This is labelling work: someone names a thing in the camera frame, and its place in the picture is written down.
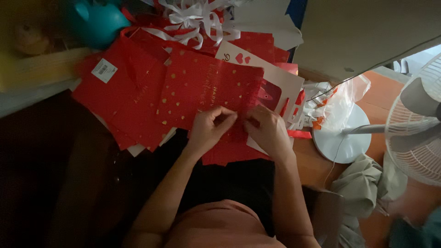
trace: barcode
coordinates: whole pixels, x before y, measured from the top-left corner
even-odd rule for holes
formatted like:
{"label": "barcode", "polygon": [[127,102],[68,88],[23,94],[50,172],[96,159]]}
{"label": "barcode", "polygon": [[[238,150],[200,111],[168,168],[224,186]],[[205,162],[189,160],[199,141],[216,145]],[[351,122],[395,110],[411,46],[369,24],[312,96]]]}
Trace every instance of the barcode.
{"label": "barcode", "polygon": [[98,74],[102,75],[104,71],[107,69],[107,65],[104,65],[103,68],[98,72]]}

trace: dark floor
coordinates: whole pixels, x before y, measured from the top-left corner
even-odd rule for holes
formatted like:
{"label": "dark floor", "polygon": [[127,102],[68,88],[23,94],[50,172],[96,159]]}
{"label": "dark floor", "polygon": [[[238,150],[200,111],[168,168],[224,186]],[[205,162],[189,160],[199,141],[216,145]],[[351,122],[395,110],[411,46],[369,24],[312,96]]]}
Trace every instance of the dark floor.
{"label": "dark floor", "polygon": [[68,91],[0,127],[0,247],[119,247],[153,191],[152,154],[120,152]]}

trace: fan grille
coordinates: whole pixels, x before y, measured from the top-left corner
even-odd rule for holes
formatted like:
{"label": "fan grille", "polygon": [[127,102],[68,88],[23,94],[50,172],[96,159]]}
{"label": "fan grille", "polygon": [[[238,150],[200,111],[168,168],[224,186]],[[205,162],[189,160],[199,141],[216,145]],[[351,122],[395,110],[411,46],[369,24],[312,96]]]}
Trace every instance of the fan grille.
{"label": "fan grille", "polygon": [[[409,83],[420,77],[426,92],[433,99],[441,102],[440,57],[441,53],[429,61],[418,74],[409,80]],[[393,151],[390,137],[416,134],[439,123],[440,121],[435,117],[421,116],[408,110],[398,96],[389,113],[385,129],[386,145],[395,164],[408,176],[422,183],[436,186],[441,186],[441,139],[435,139],[409,152],[399,153]]]}

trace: cable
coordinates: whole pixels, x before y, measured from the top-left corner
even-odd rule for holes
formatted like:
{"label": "cable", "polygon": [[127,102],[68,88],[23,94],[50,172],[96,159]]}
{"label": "cable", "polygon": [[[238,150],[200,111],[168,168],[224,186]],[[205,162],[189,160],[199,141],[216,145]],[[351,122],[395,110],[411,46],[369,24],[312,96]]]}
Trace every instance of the cable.
{"label": "cable", "polygon": [[329,89],[328,91],[326,91],[325,93],[320,94],[320,95],[318,95],[318,96],[316,96],[316,97],[314,97],[314,98],[311,98],[311,99],[309,99],[309,100],[307,100],[307,101],[312,101],[312,100],[314,100],[314,99],[316,99],[316,98],[318,98],[318,97],[320,97],[320,96],[322,96],[322,95],[324,95],[324,94],[330,92],[331,90],[333,90],[333,89],[334,89],[335,87],[337,87],[338,85],[340,85],[340,84],[342,84],[342,83],[344,83],[344,82],[346,82],[346,81],[348,81],[348,80],[351,80],[351,79],[353,79],[354,77],[358,77],[359,75],[361,75],[361,74],[363,74],[363,73],[365,73],[365,72],[367,72],[367,71],[370,71],[370,70],[372,70],[372,69],[375,69],[375,68],[377,68],[378,66],[380,66],[380,65],[382,65],[382,64],[384,64],[384,63],[386,63],[386,62],[388,62],[388,61],[390,61],[390,60],[396,59],[397,57],[400,57],[401,55],[403,55],[403,54],[409,52],[410,50],[415,49],[415,48],[417,48],[417,47],[419,47],[419,46],[421,46],[421,45],[423,45],[423,44],[425,44],[425,43],[428,43],[428,42],[430,42],[430,41],[436,40],[436,39],[438,39],[439,37],[441,37],[441,34],[438,35],[438,36],[435,36],[435,37],[433,37],[433,38],[431,38],[431,39],[429,39],[429,40],[427,40],[427,41],[423,41],[423,42],[421,42],[421,43],[419,43],[419,44],[417,44],[417,45],[414,45],[414,46],[412,46],[411,48],[407,49],[406,51],[404,51],[404,52],[402,52],[402,53],[400,53],[400,54],[398,54],[398,55],[396,55],[396,56],[394,56],[394,57],[392,57],[392,58],[390,58],[390,59],[387,59],[387,60],[382,61],[382,62],[380,62],[380,63],[378,63],[378,64],[375,64],[375,65],[373,65],[372,67],[370,67],[369,69],[367,69],[367,70],[365,70],[365,71],[363,71],[363,72],[361,72],[361,73],[359,73],[359,74],[357,74],[357,75],[355,75],[355,76],[353,76],[353,77],[350,77],[350,78],[348,78],[348,79],[343,80],[342,82],[338,83],[337,85],[335,85],[334,87],[332,87],[331,89]]}
{"label": "cable", "polygon": [[359,126],[358,128],[354,128],[354,129],[352,129],[350,132],[348,132],[347,134],[344,135],[343,139],[341,140],[340,144],[339,144],[338,147],[337,147],[337,152],[335,153],[334,161],[333,161],[333,163],[332,163],[332,168],[331,168],[331,170],[329,171],[328,175],[326,176],[325,181],[323,182],[323,188],[326,188],[326,187],[325,187],[325,185],[326,185],[326,181],[328,180],[328,177],[331,175],[331,172],[332,172],[332,170],[334,169],[334,166],[335,166],[335,160],[337,159],[337,155],[338,155],[338,150],[340,149],[340,146],[341,146],[341,144],[343,143],[343,141],[344,141],[344,139],[346,138],[346,136],[349,135],[349,134],[351,134],[353,131],[355,131],[355,130],[357,130],[357,129],[359,129],[359,128],[362,128],[362,127],[366,127],[366,126],[370,126],[370,124],[362,125],[362,126]]}

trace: red heart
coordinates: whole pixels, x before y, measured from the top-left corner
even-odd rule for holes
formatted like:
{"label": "red heart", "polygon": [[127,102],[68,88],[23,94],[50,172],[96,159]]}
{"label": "red heart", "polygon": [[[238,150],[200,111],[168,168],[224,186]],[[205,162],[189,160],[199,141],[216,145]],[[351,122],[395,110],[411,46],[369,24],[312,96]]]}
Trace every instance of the red heart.
{"label": "red heart", "polygon": [[236,56],[236,61],[237,61],[239,64],[242,64],[242,63],[243,63],[243,59],[242,59],[242,57],[243,57],[243,54],[241,54],[241,53],[239,53],[239,54]]}

